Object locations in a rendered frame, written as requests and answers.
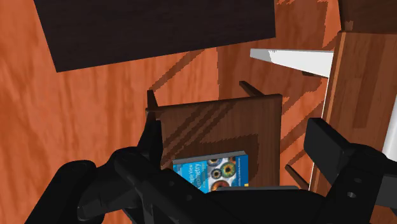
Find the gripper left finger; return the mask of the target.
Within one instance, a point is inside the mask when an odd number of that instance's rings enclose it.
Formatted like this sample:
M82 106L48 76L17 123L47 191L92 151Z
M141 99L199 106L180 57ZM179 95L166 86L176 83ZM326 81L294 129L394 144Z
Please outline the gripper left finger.
M161 169L162 152L161 123L147 120L138 145L116 150L104 165L62 165L24 224L102 224L118 210L133 224L237 224L226 206Z

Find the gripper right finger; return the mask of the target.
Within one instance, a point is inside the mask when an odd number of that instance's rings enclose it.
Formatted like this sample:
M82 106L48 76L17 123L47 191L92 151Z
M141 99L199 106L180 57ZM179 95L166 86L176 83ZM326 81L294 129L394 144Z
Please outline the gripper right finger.
M331 185L313 224L370 224L376 205L397 215L397 162L322 118L309 118L303 147Z

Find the brown and white wooden furniture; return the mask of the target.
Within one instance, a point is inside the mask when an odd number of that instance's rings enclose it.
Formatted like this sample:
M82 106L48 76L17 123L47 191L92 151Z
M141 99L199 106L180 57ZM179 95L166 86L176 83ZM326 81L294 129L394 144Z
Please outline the brown and white wooden furniture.
M397 116L397 0L326 2L334 51L323 119L353 143L382 151Z

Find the blue book with eye pictures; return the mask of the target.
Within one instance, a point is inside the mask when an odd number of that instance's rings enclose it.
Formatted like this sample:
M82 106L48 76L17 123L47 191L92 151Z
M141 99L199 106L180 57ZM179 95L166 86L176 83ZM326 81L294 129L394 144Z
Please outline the blue book with eye pictures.
M174 172L204 193L249 185L245 151L175 159L172 165Z

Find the small brown wooden table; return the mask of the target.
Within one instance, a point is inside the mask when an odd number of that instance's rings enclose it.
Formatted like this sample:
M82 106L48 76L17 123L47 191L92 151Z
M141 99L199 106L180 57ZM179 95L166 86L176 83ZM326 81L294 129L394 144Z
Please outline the small brown wooden table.
M147 91L147 114L162 124L161 168L188 157L245 151L247 185L280 183L282 95L264 95L245 81L247 97L159 106Z

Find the dark robot stand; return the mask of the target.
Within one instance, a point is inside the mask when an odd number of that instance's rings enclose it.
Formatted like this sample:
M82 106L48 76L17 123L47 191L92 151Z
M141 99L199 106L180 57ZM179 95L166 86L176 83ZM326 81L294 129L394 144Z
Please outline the dark robot stand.
M275 36L274 0L34 0L58 72Z

